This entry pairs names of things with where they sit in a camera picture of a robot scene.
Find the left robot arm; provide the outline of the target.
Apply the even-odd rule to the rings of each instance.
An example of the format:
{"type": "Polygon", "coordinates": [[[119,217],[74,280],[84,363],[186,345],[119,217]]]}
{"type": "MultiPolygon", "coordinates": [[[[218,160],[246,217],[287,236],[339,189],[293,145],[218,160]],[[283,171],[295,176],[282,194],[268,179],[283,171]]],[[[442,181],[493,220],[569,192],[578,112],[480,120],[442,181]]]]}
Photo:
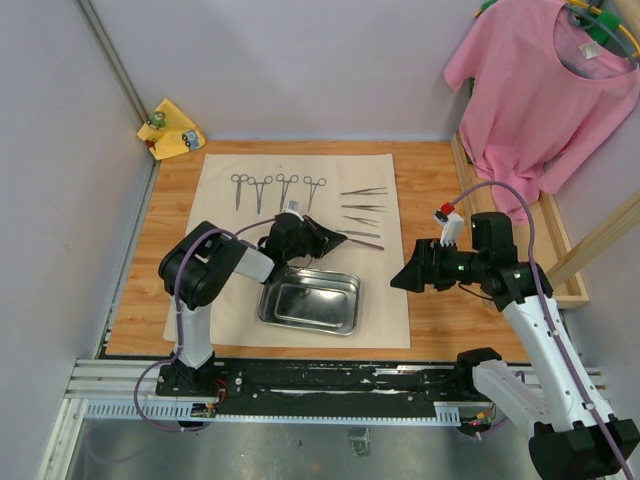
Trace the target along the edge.
{"type": "Polygon", "coordinates": [[[179,383],[192,395],[213,386],[214,371],[205,365],[214,357],[211,307],[232,275],[264,284],[282,276],[290,261],[321,259],[347,241],[346,235],[291,210],[264,223],[268,234],[252,244],[239,232],[203,221],[160,262],[158,275],[176,315],[172,361],[183,366],[179,383]]]}

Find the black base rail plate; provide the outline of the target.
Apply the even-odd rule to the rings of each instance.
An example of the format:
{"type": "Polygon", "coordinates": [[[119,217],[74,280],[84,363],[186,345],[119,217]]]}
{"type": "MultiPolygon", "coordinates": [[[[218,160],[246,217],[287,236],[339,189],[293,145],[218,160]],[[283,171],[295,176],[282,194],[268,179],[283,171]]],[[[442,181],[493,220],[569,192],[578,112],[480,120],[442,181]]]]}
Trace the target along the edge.
{"type": "Polygon", "coordinates": [[[216,398],[230,415],[413,418],[438,402],[487,403],[467,364],[219,358],[160,368],[155,394],[216,398]]]}

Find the steel surgical scissors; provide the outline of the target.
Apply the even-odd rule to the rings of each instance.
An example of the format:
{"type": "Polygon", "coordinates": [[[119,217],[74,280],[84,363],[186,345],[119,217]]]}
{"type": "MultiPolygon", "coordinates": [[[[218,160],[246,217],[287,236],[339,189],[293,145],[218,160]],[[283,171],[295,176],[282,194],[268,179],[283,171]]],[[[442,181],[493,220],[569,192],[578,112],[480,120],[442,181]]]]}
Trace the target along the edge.
{"type": "Polygon", "coordinates": [[[235,209],[239,210],[242,197],[242,187],[244,184],[249,184],[252,178],[248,174],[235,173],[231,175],[230,180],[235,184],[235,209]]]}

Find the wooden pole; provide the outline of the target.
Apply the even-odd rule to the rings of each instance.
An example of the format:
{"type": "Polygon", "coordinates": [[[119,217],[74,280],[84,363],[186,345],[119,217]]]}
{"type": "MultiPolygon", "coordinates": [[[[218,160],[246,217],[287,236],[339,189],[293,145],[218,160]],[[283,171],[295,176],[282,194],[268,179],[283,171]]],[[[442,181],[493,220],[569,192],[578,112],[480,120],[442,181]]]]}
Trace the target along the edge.
{"type": "Polygon", "coordinates": [[[611,215],[586,235],[547,273],[556,288],[620,240],[639,224],[640,192],[636,190],[611,215]]]}

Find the stainless steel tray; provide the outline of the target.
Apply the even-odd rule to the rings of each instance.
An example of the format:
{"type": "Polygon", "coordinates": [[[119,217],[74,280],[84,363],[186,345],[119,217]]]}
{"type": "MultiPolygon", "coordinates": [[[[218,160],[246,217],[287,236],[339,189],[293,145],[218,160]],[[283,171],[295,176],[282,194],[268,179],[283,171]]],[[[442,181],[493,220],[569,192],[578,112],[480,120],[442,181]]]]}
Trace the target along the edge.
{"type": "Polygon", "coordinates": [[[360,289],[352,274],[291,267],[264,286],[257,314],[272,326],[349,336],[358,322],[360,289]]]}

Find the yellow printed cloth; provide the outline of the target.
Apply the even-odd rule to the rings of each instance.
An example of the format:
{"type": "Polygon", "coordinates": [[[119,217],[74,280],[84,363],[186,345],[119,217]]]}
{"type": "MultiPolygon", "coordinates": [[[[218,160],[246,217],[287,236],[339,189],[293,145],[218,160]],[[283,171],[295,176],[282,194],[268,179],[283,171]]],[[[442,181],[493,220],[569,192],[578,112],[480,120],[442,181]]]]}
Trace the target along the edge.
{"type": "Polygon", "coordinates": [[[207,142],[200,128],[168,98],[151,112],[137,137],[156,161],[198,150],[207,142]]]}

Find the steel surgical forceps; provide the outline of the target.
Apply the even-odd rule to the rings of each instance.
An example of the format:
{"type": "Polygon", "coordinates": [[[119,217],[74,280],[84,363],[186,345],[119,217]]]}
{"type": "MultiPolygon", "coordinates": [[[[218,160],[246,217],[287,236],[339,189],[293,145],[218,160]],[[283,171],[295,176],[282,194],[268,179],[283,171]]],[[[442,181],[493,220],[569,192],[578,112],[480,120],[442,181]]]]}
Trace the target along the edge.
{"type": "Polygon", "coordinates": [[[386,187],[378,187],[378,188],[365,188],[358,189],[352,191],[341,192],[341,196],[377,196],[377,195],[386,195],[388,194],[386,187]]]}

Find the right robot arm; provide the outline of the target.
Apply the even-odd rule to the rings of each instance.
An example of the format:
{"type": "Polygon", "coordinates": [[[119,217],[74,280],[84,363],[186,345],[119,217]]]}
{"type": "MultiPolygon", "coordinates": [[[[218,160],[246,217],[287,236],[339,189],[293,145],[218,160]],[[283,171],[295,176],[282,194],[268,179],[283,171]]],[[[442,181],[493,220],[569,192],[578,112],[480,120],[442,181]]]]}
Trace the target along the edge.
{"type": "Polygon", "coordinates": [[[541,391],[526,386],[491,348],[464,352],[456,361],[455,392],[484,396],[525,435],[543,479],[596,479],[630,473],[627,461],[639,429],[620,419],[581,363],[560,318],[553,290],[534,262],[522,262],[510,218],[499,212],[471,218],[472,249],[457,240],[463,218],[451,207],[434,215],[437,238],[420,239],[394,288],[421,293],[476,284],[511,324],[525,347],[541,391]]]}

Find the steel hemostat clamp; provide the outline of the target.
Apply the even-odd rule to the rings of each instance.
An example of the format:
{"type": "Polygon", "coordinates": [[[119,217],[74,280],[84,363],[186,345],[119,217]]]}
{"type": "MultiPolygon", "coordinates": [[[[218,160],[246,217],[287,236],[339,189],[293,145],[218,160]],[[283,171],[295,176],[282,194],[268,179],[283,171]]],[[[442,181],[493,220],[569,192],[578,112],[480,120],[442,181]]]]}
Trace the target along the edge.
{"type": "Polygon", "coordinates": [[[289,187],[299,181],[299,176],[296,174],[287,176],[284,173],[279,173],[276,175],[275,180],[281,184],[280,209],[283,209],[289,187]]]}

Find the pink t-shirt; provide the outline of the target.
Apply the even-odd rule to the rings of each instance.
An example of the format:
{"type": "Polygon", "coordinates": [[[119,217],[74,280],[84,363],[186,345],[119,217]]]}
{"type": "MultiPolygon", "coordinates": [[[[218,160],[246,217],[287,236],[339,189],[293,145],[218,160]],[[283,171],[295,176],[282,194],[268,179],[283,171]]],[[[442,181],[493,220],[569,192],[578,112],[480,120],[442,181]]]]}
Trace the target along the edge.
{"type": "Polygon", "coordinates": [[[498,1],[475,21],[444,69],[457,91],[474,82],[459,133],[477,175],[495,181],[513,223],[556,193],[639,99],[639,70],[595,45],[562,1],[498,1]]]}

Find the long steel hemostat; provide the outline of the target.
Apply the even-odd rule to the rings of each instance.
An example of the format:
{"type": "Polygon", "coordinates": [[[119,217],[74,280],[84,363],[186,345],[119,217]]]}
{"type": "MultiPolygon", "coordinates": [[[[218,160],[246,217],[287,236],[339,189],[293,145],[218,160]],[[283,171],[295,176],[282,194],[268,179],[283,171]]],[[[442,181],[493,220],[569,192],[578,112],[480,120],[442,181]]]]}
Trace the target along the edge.
{"type": "Polygon", "coordinates": [[[308,201],[307,201],[307,210],[310,211],[312,209],[313,200],[316,194],[316,191],[319,187],[324,187],[327,183],[327,180],[323,177],[314,179],[311,176],[305,176],[303,178],[303,183],[308,186],[308,201]]]}

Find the green clothes hanger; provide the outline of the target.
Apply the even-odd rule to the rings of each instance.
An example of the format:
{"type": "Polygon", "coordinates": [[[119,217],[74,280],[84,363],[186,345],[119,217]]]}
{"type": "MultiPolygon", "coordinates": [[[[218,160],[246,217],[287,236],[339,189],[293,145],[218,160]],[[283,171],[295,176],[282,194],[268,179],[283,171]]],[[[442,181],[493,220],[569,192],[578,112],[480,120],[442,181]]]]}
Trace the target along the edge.
{"type": "Polygon", "coordinates": [[[568,11],[569,23],[583,31],[603,32],[606,37],[616,43],[624,54],[624,58],[634,70],[639,69],[639,41],[631,31],[619,22],[616,26],[606,21],[607,14],[595,6],[593,1],[566,1],[563,7],[568,11]]]}

